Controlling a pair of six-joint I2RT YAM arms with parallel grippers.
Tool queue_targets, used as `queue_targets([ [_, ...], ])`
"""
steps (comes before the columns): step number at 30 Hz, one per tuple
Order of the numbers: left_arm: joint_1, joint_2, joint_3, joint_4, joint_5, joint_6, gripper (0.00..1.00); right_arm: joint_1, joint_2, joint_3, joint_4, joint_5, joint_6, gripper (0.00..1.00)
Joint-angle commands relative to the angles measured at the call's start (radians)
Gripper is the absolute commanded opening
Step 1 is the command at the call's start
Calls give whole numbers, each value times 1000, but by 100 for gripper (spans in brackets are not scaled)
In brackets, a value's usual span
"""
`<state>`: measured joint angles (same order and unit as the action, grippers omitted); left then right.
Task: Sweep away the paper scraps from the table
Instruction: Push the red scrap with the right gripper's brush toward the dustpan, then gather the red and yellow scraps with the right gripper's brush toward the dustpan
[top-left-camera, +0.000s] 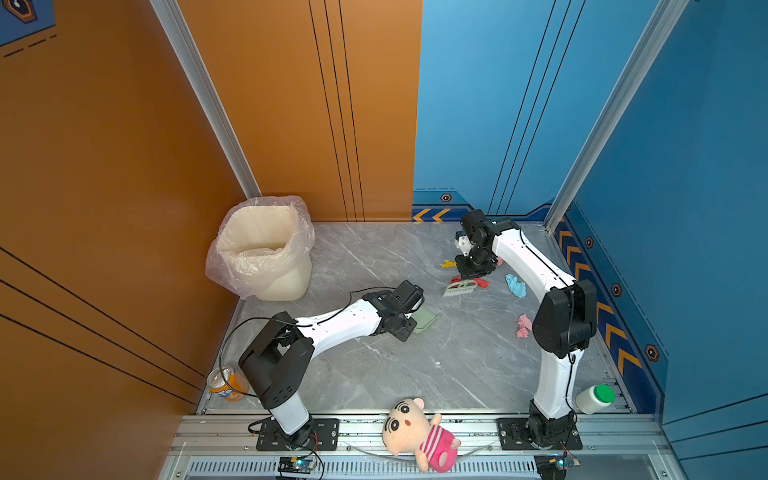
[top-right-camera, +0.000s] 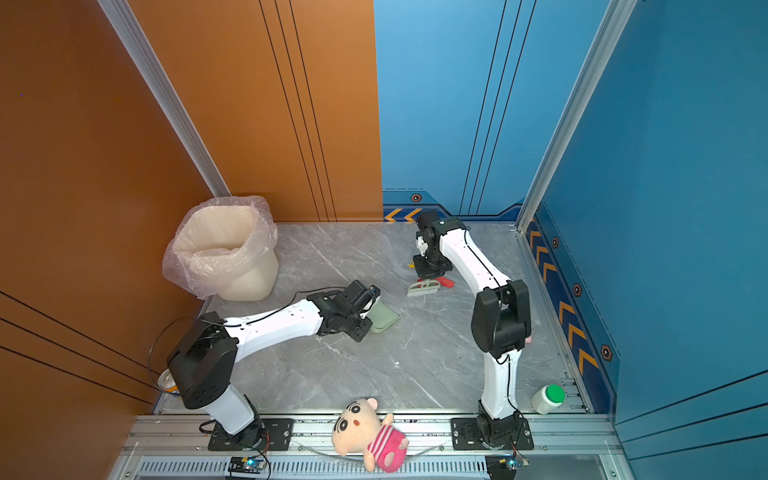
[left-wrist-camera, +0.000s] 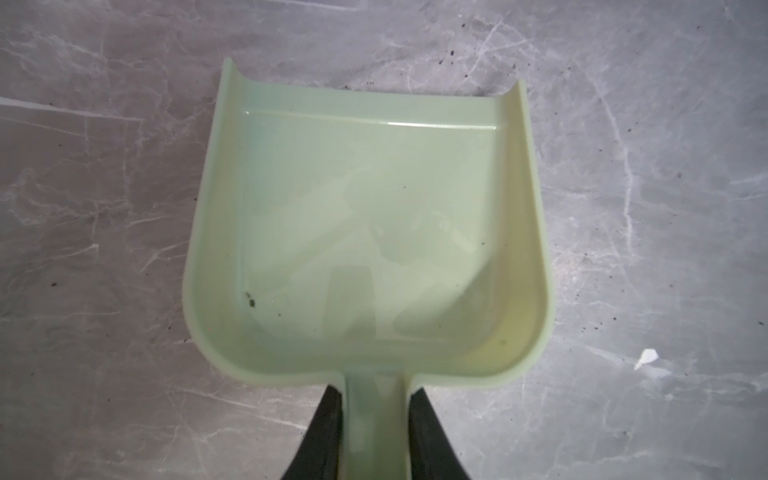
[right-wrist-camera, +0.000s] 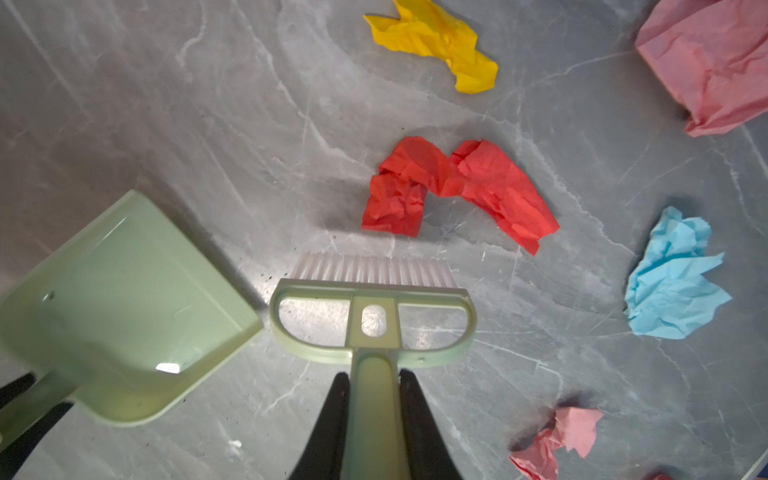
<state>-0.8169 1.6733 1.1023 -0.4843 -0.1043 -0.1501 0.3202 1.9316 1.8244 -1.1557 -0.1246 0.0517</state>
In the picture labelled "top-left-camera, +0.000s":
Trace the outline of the green hand brush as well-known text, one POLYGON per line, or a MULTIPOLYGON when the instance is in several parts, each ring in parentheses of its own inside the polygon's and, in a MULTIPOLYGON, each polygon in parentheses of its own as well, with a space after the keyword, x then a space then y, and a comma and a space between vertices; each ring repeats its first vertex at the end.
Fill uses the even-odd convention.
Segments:
POLYGON ((444 297, 453 297, 453 296, 459 296, 464 295, 468 293, 472 293, 477 287, 459 287, 459 288, 451 288, 450 284, 445 288, 445 291, 443 293, 444 297))

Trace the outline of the red paper scrap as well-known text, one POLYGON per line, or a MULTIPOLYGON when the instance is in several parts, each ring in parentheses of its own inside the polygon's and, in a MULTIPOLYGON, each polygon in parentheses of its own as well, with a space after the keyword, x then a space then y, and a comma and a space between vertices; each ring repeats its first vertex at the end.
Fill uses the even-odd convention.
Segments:
POLYGON ((451 288, 477 287, 481 289, 487 289, 488 286, 489 282, 484 279, 462 279, 460 276, 455 276, 450 283, 451 288))

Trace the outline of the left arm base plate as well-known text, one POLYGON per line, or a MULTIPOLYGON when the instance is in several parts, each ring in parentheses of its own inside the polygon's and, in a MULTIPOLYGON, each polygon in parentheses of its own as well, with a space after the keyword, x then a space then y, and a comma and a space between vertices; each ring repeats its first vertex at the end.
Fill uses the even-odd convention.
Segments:
POLYGON ((270 418, 259 424, 255 433, 258 451, 335 451, 339 439, 338 418, 311 418, 293 434, 286 434, 279 423, 270 418))

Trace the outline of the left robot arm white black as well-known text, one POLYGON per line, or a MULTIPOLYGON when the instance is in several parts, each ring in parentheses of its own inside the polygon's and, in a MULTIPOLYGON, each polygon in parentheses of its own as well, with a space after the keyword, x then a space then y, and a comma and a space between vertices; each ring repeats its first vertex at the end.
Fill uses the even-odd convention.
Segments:
POLYGON ((313 418, 299 393, 310 362, 336 346, 362 337, 390 334, 407 341, 416 327, 412 315, 424 290, 408 280, 396 287, 352 292, 334 311, 294 318, 287 312, 270 317, 238 359, 238 367, 276 425, 278 437, 291 447, 314 444, 313 418))

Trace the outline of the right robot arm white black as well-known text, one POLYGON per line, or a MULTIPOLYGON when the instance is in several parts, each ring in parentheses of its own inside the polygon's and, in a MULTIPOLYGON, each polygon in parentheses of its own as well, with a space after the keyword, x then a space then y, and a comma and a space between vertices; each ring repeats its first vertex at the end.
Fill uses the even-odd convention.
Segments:
POLYGON ((559 268, 510 219, 491 220, 472 210, 461 227, 455 261, 463 280, 489 275, 501 260, 539 301, 532 333, 541 365, 522 440, 539 449, 582 449, 573 388, 579 362, 597 333, 595 285, 559 268))

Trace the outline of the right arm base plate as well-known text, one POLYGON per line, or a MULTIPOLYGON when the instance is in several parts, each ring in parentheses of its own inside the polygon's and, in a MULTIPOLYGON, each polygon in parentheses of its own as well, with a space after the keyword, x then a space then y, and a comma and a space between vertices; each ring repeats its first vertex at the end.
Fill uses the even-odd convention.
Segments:
POLYGON ((545 420, 538 416, 528 418, 502 417, 496 420, 501 448, 511 450, 579 451, 584 448, 572 417, 545 420))

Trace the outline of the green dustpan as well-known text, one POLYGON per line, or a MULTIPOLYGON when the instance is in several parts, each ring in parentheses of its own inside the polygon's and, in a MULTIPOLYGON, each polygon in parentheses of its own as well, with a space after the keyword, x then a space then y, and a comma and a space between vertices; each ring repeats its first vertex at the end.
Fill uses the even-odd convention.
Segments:
POLYGON ((415 322, 414 333, 421 333, 431 326, 438 318, 438 315, 433 313, 426 307, 420 307, 417 311, 411 314, 410 319, 415 322))

